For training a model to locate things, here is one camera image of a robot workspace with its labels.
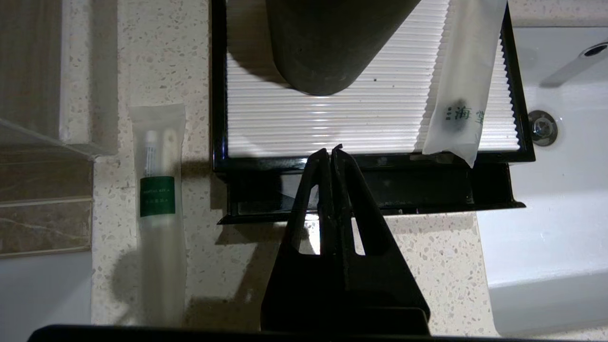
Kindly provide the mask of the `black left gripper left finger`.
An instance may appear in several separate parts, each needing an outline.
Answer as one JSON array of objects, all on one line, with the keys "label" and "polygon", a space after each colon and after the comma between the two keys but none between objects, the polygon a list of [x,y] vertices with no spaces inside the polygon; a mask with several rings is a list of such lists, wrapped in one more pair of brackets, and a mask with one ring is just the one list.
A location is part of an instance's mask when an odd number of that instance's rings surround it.
[{"label": "black left gripper left finger", "polygon": [[[303,332],[326,328],[341,286],[339,241],[332,194],[332,171],[326,149],[311,154],[304,167],[285,235],[261,305],[263,331]],[[308,203],[318,187],[317,214],[321,251],[300,253]]]}]

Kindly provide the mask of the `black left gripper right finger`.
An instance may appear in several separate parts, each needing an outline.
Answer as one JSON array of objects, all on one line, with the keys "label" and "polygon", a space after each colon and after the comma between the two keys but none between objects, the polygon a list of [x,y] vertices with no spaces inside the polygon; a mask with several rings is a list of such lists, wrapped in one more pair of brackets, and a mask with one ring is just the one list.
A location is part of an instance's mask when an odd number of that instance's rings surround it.
[{"label": "black left gripper right finger", "polygon": [[353,156],[332,150],[339,309],[370,334],[428,334],[430,308]]}]

